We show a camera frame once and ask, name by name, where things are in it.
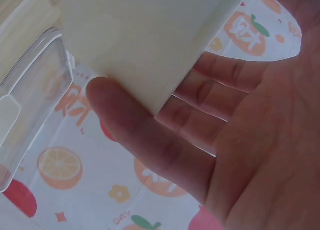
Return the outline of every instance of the white foam block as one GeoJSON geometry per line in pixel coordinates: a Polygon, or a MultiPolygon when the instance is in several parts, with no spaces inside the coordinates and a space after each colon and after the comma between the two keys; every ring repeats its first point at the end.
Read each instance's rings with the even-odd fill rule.
{"type": "Polygon", "coordinates": [[[241,1],[63,0],[63,37],[157,114],[241,1]]]}

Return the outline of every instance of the clear plastic container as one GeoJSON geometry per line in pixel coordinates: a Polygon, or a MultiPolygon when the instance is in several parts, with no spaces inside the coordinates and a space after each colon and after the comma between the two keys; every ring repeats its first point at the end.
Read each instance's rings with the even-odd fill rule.
{"type": "Polygon", "coordinates": [[[44,32],[0,84],[0,192],[73,82],[59,29],[44,32]]]}

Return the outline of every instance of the orange slice illustration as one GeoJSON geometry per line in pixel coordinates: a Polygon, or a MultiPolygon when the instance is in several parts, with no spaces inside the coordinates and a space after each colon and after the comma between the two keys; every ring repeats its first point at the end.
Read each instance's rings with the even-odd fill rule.
{"type": "Polygon", "coordinates": [[[38,159],[38,169],[49,186],[60,190],[76,186],[83,173],[80,158],[63,147],[45,150],[38,159]]]}
{"type": "Polygon", "coordinates": [[[223,49],[223,45],[222,42],[220,40],[219,37],[215,37],[212,42],[210,43],[210,46],[213,50],[215,50],[216,52],[220,51],[223,49]]]}

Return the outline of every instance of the finger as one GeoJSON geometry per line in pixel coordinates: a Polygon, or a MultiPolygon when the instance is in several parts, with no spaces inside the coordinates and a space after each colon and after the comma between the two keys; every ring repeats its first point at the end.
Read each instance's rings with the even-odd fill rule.
{"type": "Polygon", "coordinates": [[[319,22],[319,0],[278,0],[298,21],[302,33],[319,22]]]}
{"type": "Polygon", "coordinates": [[[261,83],[269,64],[231,59],[205,52],[194,69],[226,86],[251,92],[261,83]]]}
{"type": "Polygon", "coordinates": [[[156,119],[193,145],[212,154],[216,154],[213,142],[226,124],[175,96],[170,97],[156,119]]]}
{"type": "Polygon", "coordinates": [[[228,121],[248,95],[191,71],[174,93],[207,114],[228,121]]]}
{"type": "Polygon", "coordinates": [[[93,79],[87,87],[93,109],[115,138],[150,170],[204,202],[215,158],[162,126],[118,83],[93,79]]]}

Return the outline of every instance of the orange illustration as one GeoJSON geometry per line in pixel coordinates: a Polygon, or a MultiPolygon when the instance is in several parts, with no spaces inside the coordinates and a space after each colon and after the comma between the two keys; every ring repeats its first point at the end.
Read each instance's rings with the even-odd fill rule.
{"type": "Polygon", "coordinates": [[[176,184],[147,169],[137,159],[134,160],[134,170],[140,182],[155,194],[165,197],[178,197],[187,194],[176,184]]]}
{"type": "Polygon", "coordinates": [[[276,40],[280,43],[284,43],[286,41],[285,37],[283,35],[277,34],[275,35],[276,40]]]}
{"type": "Polygon", "coordinates": [[[160,230],[161,223],[157,222],[155,225],[152,225],[145,218],[135,215],[131,217],[134,224],[126,226],[123,230],[160,230]]]}
{"type": "Polygon", "coordinates": [[[270,34],[255,20],[254,15],[250,17],[243,12],[236,11],[225,24],[224,29],[233,42],[244,52],[253,56],[261,56],[267,48],[266,36],[270,36],[270,34]]]}
{"type": "Polygon", "coordinates": [[[38,169],[49,186],[60,190],[76,186],[83,173],[80,158],[63,147],[45,150],[38,159],[38,169]]]}
{"type": "Polygon", "coordinates": [[[131,195],[126,186],[115,185],[109,192],[109,197],[114,198],[118,203],[124,203],[130,199],[131,195]]]}
{"type": "Polygon", "coordinates": [[[215,50],[216,52],[220,51],[223,49],[223,45],[222,45],[222,42],[220,40],[219,37],[215,37],[213,39],[213,41],[210,43],[210,47],[215,50]]]}
{"type": "Polygon", "coordinates": [[[276,0],[262,0],[262,1],[266,6],[268,6],[274,12],[278,14],[282,12],[282,7],[276,0]]]}
{"type": "Polygon", "coordinates": [[[289,22],[289,31],[293,34],[295,37],[302,37],[302,32],[299,27],[296,27],[291,21],[289,22]]]}

